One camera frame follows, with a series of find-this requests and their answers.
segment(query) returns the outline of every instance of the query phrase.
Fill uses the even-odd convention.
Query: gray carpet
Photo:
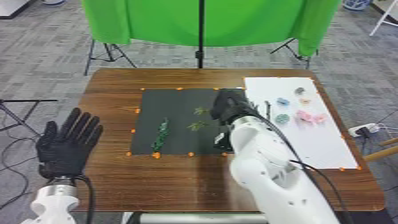
[[[380,14],[340,10],[313,58],[311,70],[325,85],[347,127],[375,122],[398,109],[398,28],[384,25],[375,37],[368,36]],[[4,99],[59,99],[38,107],[30,125],[43,130],[48,120],[61,121],[78,104],[91,77],[84,77],[91,34],[80,1],[70,0],[61,7],[46,7],[36,2],[14,20],[0,21],[0,97]],[[210,48],[206,50],[208,68],[304,68],[304,63],[281,50],[270,55],[279,44],[247,47]],[[134,41],[123,46],[134,62],[142,68],[196,67],[194,47],[171,46]],[[91,72],[100,67],[130,67],[121,59],[114,64],[94,62]],[[18,114],[27,105],[9,105]],[[386,123],[398,127],[398,114]],[[32,136],[18,127],[14,137]],[[386,133],[375,141],[386,139]],[[0,133],[0,148],[11,143]],[[364,154],[380,150],[368,144]],[[14,145],[7,153],[7,164],[34,156],[32,142]],[[398,155],[370,163],[375,178],[384,190],[398,185]],[[38,161],[30,160],[16,170],[27,174],[29,190],[36,191],[45,180],[38,175]],[[0,173],[0,204],[22,191],[23,179],[11,172]],[[27,217],[32,195],[27,195],[0,211],[0,223],[16,224]],[[386,191],[386,207],[391,217],[398,215],[398,189]],[[118,223],[119,214],[102,214],[96,223]]]

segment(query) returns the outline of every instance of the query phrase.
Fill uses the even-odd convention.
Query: pink object
[[[324,123],[325,122],[325,120],[327,120],[327,115],[325,114],[318,114],[317,116],[315,116],[315,123]]]
[[[297,111],[297,116],[299,116],[299,118],[301,118],[304,121],[313,122],[313,116],[311,116],[311,114],[309,114],[306,111],[299,110],[299,111]]]

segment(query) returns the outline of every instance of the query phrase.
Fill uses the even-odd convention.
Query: green backdrop
[[[340,0],[206,0],[205,46],[224,47],[299,39],[311,56]],[[84,0],[93,38],[197,46],[199,0]]]

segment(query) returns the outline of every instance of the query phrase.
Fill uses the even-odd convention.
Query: blue object
[[[277,98],[277,103],[283,105],[283,106],[288,106],[290,105],[290,101],[285,99],[285,98]]]
[[[277,122],[277,124],[286,124],[290,122],[290,115],[279,114],[276,117],[276,122]]]
[[[370,6],[372,0],[343,0],[343,6],[352,11],[363,11]]]

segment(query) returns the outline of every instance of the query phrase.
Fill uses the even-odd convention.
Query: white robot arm
[[[233,178],[253,193],[270,224],[338,224],[322,192],[290,163],[286,143],[254,116],[233,121],[231,146]]]
[[[38,218],[27,219],[22,224],[75,224],[71,210],[78,206],[77,187],[70,178],[61,177],[38,191],[30,209]]]

